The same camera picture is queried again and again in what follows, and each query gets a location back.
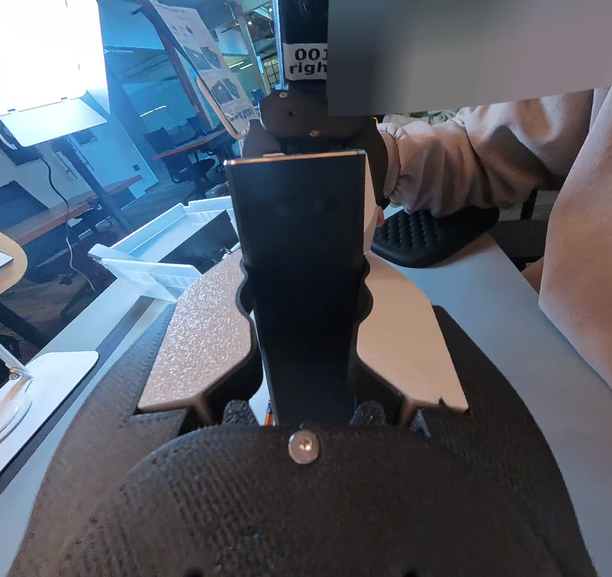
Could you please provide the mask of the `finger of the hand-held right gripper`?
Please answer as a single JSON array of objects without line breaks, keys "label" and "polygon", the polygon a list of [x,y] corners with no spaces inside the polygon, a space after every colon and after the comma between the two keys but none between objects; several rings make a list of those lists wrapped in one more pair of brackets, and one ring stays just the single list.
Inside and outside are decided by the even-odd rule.
[{"label": "finger of the hand-held right gripper", "polygon": [[369,160],[365,159],[364,173],[364,212],[363,212],[363,252],[371,251],[378,216],[375,192],[373,188]]}]

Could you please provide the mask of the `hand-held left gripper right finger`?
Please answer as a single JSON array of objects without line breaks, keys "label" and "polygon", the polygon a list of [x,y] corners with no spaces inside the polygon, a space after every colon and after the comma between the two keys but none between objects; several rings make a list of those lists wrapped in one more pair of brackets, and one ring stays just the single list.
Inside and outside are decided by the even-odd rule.
[{"label": "hand-held left gripper right finger", "polygon": [[469,411],[432,303],[412,280],[365,253],[363,315],[354,333],[351,388],[377,402],[387,423],[403,425],[420,408]]}]

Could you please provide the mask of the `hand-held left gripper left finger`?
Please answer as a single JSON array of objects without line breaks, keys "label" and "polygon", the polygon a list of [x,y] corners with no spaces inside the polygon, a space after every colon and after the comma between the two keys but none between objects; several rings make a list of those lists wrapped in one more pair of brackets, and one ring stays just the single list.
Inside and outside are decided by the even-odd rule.
[{"label": "hand-held left gripper left finger", "polygon": [[236,250],[177,300],[137,408],[192,409],[204,425],[221,421],[233,400],[263,383],[255,323],[240,301],[247,277]]}]

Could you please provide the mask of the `clear plastic bin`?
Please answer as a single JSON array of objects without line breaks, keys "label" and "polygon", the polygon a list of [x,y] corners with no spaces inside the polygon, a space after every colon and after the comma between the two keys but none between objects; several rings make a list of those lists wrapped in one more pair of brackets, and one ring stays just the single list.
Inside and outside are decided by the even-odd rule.
[{"label": "clear plastic bin", "polygon": [[203,274],[160,260],[222,211],[238,234],[230,196],[201,199],[172,206],[115,245],[94,245],[88,256],[117,279],[131,282],[142,296],[174,302]]}]

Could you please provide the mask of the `grey metal usb hub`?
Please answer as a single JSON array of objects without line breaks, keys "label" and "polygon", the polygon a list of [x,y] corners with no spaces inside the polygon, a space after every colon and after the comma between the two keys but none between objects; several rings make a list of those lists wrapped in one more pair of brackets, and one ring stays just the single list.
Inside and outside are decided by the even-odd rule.
[{"label": "grey metal usb hub", "polygon": [[279,425],[346,425],[364,273],[362,151],[226,164],[258,343]]}]

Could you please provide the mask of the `person's right forearm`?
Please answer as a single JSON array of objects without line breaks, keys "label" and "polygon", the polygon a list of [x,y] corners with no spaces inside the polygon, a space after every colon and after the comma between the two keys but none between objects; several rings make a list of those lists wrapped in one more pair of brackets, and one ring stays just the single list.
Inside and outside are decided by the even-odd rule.
[{"label": "person's right forearm", "polygon": [[591,123],[594,90],[462,108],[430,125],[378,124],[387,148],[384,196],[435,217],[509,209],[562,184]]}]

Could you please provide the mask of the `black wrist rest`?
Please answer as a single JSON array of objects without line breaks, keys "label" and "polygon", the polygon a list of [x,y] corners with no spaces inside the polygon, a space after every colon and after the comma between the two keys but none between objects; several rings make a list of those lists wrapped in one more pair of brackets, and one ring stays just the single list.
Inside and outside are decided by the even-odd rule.
[{"label": "black wrist rest", "polygon": [[496,208],[469,207],[441,218],[429,211],[401,210],[375,230],[371,251],[401,267],[431,267],[477,240],[498,219]]}]

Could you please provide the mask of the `background document stand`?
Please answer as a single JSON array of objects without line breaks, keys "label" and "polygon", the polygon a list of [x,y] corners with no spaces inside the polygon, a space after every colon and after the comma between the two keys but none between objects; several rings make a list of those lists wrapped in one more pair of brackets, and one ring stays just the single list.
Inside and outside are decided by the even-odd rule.
[{"label": "background document stand", "polygon": [[230,70],[198,11],[149,1],[150,19],[196,72],[198,87],[227,132],[241,141],[257,118],[249,96]]}]

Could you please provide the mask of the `background office desk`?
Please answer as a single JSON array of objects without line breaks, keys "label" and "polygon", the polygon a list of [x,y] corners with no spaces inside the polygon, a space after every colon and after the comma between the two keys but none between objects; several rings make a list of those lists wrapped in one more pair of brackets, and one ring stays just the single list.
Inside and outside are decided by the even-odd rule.
[{"label": "background office desk", "polygon": [[219,129],[219,130],[216,130],[214,132],[211,132],[205,135],[204,137],[194,139],[176,148],[172,148],[162,153],[156,154],[152,156],[150,160],[161,160],[161,159],[165,159],[167,157],[170,157],[176,154],[187,153],[192,150],[202,150],[202,151],[215,150],[221,144],[225,143],[225,140],[227,139],[227,137],[230,137],[230,140],[233,141],[233,137],[226,130]]}]

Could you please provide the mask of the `document stand with wooden board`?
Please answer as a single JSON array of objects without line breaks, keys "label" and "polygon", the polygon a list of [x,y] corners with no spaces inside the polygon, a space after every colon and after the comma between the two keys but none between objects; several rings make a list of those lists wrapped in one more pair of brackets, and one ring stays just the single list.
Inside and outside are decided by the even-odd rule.
[{"label": "document stand with wooden board", "polygon": [[1,473],[95,370],[100,355],[88,325],[82,312],[26,365],[1,347],[10,378],[1,389]]}]

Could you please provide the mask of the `black office chair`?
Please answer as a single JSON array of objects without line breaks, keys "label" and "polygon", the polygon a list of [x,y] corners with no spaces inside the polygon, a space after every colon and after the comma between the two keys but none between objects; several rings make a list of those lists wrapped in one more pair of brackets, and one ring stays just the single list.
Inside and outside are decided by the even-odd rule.
[{"label": "black office chair", "polygon": [[498,221],[489,234],[513,265],[520,271],[537,262],[544,254],[548,221],[534,220],[538,191],[532,191],[522,205],[518,220]]}]

